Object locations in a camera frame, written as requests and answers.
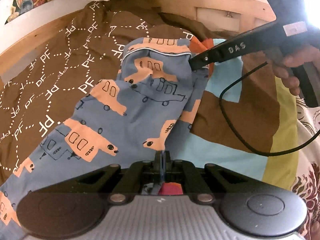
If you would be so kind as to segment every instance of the finger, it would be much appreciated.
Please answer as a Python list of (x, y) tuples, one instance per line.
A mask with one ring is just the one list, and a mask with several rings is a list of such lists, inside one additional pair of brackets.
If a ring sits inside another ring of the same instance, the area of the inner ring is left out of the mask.
[(289, 78), (284, 78), (282, 79), (282, 83), (286, 88), (297, 88), (299, 87), (299, 79), (297, 79), (296, 77), (292, 76)]
[(289, 91), (290, 91), (290, 93), (291, 93), (292, 95), (294, 95), (294, 96), (300, 95), (300, 88), (299, 88), (299, 87), (297, 87), (297, 88), (290, 88)]
[(275, 76), (278, 78), (285, 78), (286, 79), (289, 77), (288, 70), (286, 70), (285, 67), (273, 65), (272, 70), (273, 70), (273, 73), (275, 74)]
[(312, 62), (320, 58), (320, 50), (311, 46), (305, 45), (296, 52), (286, 56), (283, 64), (287, 67), (298, 67), (305, 62)]

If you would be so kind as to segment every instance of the white logo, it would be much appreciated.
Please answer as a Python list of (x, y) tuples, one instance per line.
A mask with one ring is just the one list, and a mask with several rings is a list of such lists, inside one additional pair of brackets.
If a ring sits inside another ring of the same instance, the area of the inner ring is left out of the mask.
[(158, 201), (159, 203), (162, 203), (163, 201), (165, 201), (165, 199), (164, 199), (164, 198), (159, 198), (159, 199), (157, 199), (157, 201)]

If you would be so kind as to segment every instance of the screw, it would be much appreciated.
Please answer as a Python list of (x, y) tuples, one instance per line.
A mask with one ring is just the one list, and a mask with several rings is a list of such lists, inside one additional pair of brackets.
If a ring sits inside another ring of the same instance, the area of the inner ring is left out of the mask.
[(121, 203), (121, 202), (125, 201), (125, 195), (113, 194), (113, 195), (111, 195), (110, 200), (112, 202)]
[(211, 202), (213, 200), (213, 196), (211, 196), (210, 194), (199, 194), (198, 200), (204, 203)]

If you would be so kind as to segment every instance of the orange car print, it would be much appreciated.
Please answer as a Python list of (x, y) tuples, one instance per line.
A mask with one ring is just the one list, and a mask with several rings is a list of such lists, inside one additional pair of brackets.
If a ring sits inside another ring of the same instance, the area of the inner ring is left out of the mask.
[(174, 127), (177, 120), (167, 120), (161, 128), (159, 138), (149, 138), (144, 143), (145, 148), (150, 148), (156, 151), (165, 150), (164, 143), (171, 129)]
[(118, 148), (101, 135), (102, 128), (96, 132), (86, 126), (85, 122), (78, 122), (70, 118), (63, 123), (71, 128), (71, 132), (65, 137), (66, 143), (76, 155), (85, 161), (91, 162), (99, 149), (111, 156), (116, 156), (118, 153)]
[(120, 115), (126, 115), (127, 108), (117, 101), (120, 89), (114, 80), (101, 80), (90, 91), (90, 95), (103, 103), (105, 110), (113, 110)]
[(191, 112), (189, 111), (182, 111), (182, 114), (179, 118), (179, 120), (183, 121), (183, 122), (188, 122), (188, 123), (193, 123), (193, 121), (195, 120), (198, 108), (200, 106), (200, 99), (197, 99), (195, 101), (195, 104), (192, 107)]
[(167, 81), (177, 82), (176, 75), (170, 75), (164, 72), (163, 62), (150, 57), (137, 58), (134, 60), (137, 73), (134, 73), (124, 79), (131, 84), (138, 83), (152, 75), (152, 78), (164, 78)]
[(143, 38), (142, 43), (134, 44), (128, 48), (128, 52), (136, 49), (150, 48), (164, 53), (191, 53), (187, 45), (178, 46), (178, 40)]
[(0, 220), (7, 226), (10, 220), (20, 225), (17, 213), (13, 210), (10, 200), (0, 191)]
[(26, 158), (26, 159), (19, 165), (18, 168), (14, 168), (12, 173), (19, 178), (24, 167), (26, 168), (26, 170), (27, 170), (29, 173), (31, 173), (31, 172), (34, 170), (35, 166), (34, 166), (32, 160), (29, 159), (29, 157)]

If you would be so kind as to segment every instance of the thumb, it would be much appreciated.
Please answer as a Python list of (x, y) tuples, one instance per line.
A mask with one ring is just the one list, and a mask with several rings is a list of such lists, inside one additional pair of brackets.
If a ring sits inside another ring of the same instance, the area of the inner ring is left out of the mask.
[(287, 67), (298, 67), (306, 62), (312, 62), (318, 59), (320, 59), (320, 50), (311, 45), (305, 45), (296, 52), (286, 56), (283, 64)]

